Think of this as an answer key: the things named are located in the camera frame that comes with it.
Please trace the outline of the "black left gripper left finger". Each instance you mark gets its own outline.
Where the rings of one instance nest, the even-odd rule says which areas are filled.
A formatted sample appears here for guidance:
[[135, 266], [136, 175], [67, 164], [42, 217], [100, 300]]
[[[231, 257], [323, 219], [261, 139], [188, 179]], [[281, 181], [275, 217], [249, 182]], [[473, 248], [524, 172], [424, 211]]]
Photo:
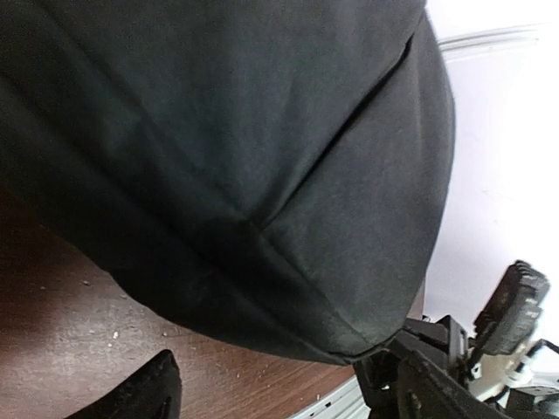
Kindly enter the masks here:
[[99, 400], [72, 414], [72, 419], [179, 418], [180, 369], [164, 349]]

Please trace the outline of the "black student backpack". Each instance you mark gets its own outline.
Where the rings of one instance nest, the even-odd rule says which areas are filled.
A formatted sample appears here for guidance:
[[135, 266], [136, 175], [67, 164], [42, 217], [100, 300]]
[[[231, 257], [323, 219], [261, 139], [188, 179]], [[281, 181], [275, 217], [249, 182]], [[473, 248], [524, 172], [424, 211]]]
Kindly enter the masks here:
[[133, 299], [347, 365], [402, 327], [451, 177], [422, 1], [4, 1], [1, 183]]

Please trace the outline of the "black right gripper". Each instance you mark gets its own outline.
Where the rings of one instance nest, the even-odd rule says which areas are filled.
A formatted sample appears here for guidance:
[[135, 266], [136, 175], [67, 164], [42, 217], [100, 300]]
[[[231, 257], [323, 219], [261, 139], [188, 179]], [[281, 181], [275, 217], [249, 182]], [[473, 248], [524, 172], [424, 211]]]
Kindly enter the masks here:
[[468, 337], [466, 330], [450, 315], [432, 323], [407, 319], [403, 330], [418, 338], [424, 345], [446, 356], [439, 363], [447, 371], [465, 371], [468, 360]]

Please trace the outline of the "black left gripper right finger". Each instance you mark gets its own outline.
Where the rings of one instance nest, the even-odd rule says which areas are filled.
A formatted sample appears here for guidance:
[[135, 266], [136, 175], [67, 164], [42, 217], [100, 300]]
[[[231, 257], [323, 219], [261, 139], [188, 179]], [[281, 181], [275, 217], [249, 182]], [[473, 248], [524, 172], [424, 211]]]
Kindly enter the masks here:
[[446, 356], [401, 328], [353, 365], [370, 418], [503, 418], [469, 391], [466, 371], [447, 371]]

